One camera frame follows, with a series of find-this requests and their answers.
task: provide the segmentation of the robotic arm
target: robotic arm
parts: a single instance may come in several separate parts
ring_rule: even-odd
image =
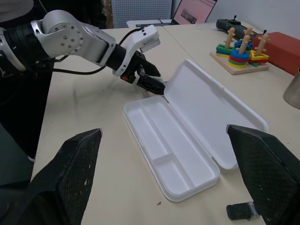
[[[66,11],[54,10],[31,24],[9,30],[0,28],[0,78],[36,73],[52,58],[78,55],[100,67],[108,66],[115,76],[129,83],[134,82],[137,71],[138,86],[163,94],[165,86],[148,76],[160,76],[159,71],[142,54],[160,44],[156,28],[143,28],[129,38],[122,47],[99,28],[76,20]]]

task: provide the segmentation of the black cloth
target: black cloth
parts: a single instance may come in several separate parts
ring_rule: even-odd
[[[5,29],[38,20],[34,11],[1,22]],[[35,158],[52,73],[14,75],[0,82],[0,123],[21,149]]]

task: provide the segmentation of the wooden base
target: wooden base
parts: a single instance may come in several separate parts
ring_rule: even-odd
[[[257,67],[251,66],[249,63],[247,63],[245,68],[234,68],[228,64],[228,58],[217,56],[216,52],[211,52],[210,56],[232,75],[246,74],[269,69],[268,63],[258,65]]]

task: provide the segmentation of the metal cup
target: metal cup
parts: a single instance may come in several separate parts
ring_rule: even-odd
[[[300,68],[290,85],[285,90],[283,99],[291,106],[300,109]]]

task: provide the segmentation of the white table surface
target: white table surface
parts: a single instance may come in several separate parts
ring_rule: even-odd
[[[161,20],[163,23],[170,23],[172,20]],[[137,24],[151,24],[160,23],[159,20],[131,20],[127,21],[127,26],[130,28],[135,28]]]
[[[273,66],[265,74],[232,76],[209,56],[209,51],[223,41],[225,34],[188,26],[181,26],[184,31],[176,31],[177,26],[167,27],[176,40],[163,27],[157,28],[161,45],[145,55],[157,66],[163,80],[169,80],[184,59],[196,61],[260,113],[269,122],[271,132],[295,153],[296,144],[299,146],[296,134],[300,131],[300,111],[282,99],[292,77]],[[129,30],[105,31],[120,41]],[[68,57],[55,67],[79,71],[98,68],[79,57]],[[109,68],[89,76],[53,73],[33,176],[53,159],[65,140],[89,129],[102,128],[103,138],[83,225],[249,224],[246,220],[231,221],[226,213],[227,205],[251,200],[239,169],[221,170],[215,186],[180,203],[163,196],[123,116],[124,104],[141,98],[143,92],[138,87],[113,76]],[[260,218],[251,224],[264,222]]]

